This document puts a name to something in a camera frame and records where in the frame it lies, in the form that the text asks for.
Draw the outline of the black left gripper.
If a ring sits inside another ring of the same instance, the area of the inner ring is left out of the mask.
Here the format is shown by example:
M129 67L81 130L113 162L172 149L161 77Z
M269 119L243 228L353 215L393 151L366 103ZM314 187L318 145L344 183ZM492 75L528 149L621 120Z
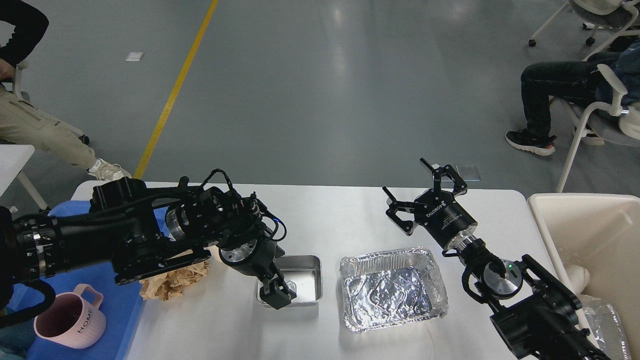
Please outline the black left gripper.
M251 240L235 249L219 249L218 253L220 260L230 268L258 278L261 284L258 298L271 308L282 309L297 298L297 292L287 284L275 264L275 259L281 255L275 241Z

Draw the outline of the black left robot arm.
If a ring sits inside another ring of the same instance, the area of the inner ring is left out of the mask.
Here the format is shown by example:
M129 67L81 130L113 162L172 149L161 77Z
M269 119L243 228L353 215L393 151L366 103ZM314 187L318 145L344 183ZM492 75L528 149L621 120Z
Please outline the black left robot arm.
M41 303L1 317L6 328L34 319L50 308L54 289L44 281L60 272L110 262L115 283L125 285L210 259L217 246L224 264L262 283L259 297L282 309L297 298L275 260L284 250L275 238L283 222L255 193L244 197L224 176L228 189L190 186L147 187L123 177L93 188L89 212L73 216L41 213L13 219L0 215L1 307L14 285L41 292ZM272 219L275 228L263 221Z

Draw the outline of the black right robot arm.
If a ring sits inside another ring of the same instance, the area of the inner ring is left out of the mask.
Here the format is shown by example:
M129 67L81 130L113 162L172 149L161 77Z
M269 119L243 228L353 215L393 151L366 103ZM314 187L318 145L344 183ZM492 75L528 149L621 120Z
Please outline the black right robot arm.
M432 173L432 187L411 202L383 187L386 215L406 235L425 228L443 256L459 258L464 291L491 308L491 323L509 351L518 359L606 360L589 340L590 330L578 328L578 296L528 254L521 260L494 255L474 235L478 223L457 201L468 189L462 176L450 164L420 161Z

